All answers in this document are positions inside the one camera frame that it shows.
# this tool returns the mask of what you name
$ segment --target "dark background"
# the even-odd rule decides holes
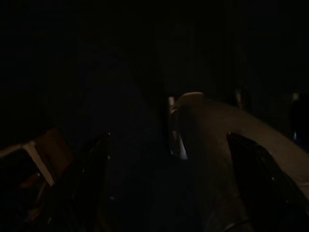
[[[292,92],[307,91],[300,1],[2,1],[0,147],[59,125],[78,153],[110,131],[110,214],[120,228],[199,228],[185,162],[166,151],[168,95],[202,91],[292,138]]]

